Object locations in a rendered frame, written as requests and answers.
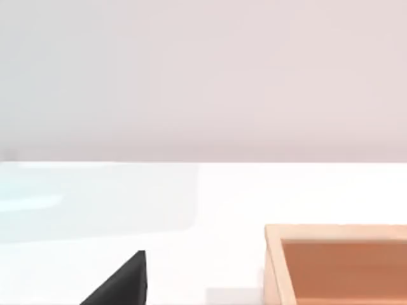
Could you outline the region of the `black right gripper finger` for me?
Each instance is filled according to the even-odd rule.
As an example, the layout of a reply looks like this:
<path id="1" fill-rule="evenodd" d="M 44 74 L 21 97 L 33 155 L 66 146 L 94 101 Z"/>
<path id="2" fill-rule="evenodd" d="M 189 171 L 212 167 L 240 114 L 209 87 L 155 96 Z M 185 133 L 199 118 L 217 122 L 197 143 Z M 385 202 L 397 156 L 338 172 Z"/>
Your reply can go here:
<path id="1" fill-rule="evenodd" d="M 137 251 L 79 305 L 146 305 L 146 251 Z"/>

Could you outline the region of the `shallow salmon-coloured box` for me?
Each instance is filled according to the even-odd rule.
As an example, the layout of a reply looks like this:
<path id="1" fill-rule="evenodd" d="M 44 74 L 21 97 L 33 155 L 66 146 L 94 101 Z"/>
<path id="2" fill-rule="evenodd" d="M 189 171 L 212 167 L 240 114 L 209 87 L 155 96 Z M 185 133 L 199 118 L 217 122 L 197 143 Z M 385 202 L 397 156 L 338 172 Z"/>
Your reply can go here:
<path id="1" fill-rule="evenodd" d="M 407 305 L 407 225 L 267 224 L 264 305 Z"/>

